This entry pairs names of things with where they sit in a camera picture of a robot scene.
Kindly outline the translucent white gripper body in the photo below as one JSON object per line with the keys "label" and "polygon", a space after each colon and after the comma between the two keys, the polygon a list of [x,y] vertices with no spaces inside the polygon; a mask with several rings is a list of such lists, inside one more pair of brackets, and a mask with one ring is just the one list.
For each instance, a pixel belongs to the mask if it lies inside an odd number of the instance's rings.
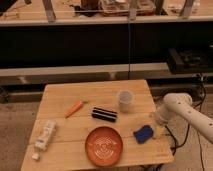
{"label": "translucent white gripper body", "polygon": [[167,125],[171,118],[170,111],[164,105],[158,107],[154,112],[154,119],[158,125]]}

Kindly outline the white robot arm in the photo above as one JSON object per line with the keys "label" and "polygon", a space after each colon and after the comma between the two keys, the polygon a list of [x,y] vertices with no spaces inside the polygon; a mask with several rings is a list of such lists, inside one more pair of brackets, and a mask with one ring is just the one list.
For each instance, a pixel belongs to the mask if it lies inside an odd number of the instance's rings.
{"label": "white robot arm", "polygon": [[178,115],[192,125],[203,137],[213,144],[213,119],[192,107],[192,97],[187,93],[168,93],[163,103],[153,113],[158,125],[167,125]]}

